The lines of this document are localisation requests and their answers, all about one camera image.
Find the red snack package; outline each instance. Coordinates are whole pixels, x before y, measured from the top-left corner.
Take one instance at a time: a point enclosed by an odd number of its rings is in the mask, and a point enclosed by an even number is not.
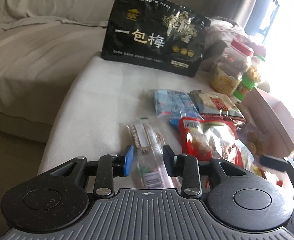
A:
[[[200,161],[212,157],[226,159],[243,168],[236,128],[232,120],[213,117],[206,120],[183,117],[179,120],[183,153]]]

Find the black package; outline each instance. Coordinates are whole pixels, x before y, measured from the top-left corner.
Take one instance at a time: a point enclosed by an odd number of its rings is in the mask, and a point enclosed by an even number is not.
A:
[[[209,26],[168,0],[115,0],[101,57],[193,77]]]

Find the jar label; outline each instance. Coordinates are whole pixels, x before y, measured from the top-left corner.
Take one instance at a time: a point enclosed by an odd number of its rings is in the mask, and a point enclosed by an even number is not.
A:
[[[214,75],[210,81],[211,87],[222,94],[232,96],[241,80],[238,80],[232,76],[227,75],[220,67],[214,70]]]

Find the pink box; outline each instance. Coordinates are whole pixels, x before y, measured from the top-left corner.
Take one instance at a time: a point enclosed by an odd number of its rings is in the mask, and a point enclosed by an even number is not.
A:
[[[281,101],[254,88],[241,104],[248,108],[260,132],[269,138],[265,154],[283,158],[294,153],[294,118]]]

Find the floor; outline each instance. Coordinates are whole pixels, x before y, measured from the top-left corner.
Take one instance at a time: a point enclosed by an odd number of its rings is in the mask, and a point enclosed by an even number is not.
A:
[[[37,175],[44,148],[44,143],[0,132],[0,201],[10,188]],[[7,230],[0,211],[0,237]]]

